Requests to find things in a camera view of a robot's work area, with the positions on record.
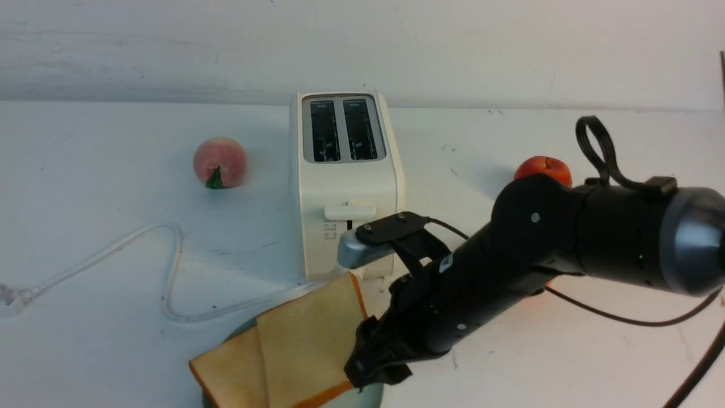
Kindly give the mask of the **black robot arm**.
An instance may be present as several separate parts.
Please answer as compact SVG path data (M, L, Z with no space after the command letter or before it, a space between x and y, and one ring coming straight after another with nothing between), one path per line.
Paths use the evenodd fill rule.
M396 254L407 274L389 307L366 318L344 365L356 388L396 385L409 364L457 343L562 275L589 276L700 297L723 287L723 196L651 178L642 190L604 184L569 189L544 174L498 195L488 224L450 250L404 211L344 233L348 269Z

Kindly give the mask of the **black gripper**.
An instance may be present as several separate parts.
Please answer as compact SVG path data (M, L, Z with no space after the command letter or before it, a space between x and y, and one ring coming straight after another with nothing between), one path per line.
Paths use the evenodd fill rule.
M454 277L448 272L407 274L389 287L389 307L356 330L344 372L355 388L396 385L410 363L438 359L454 346Z

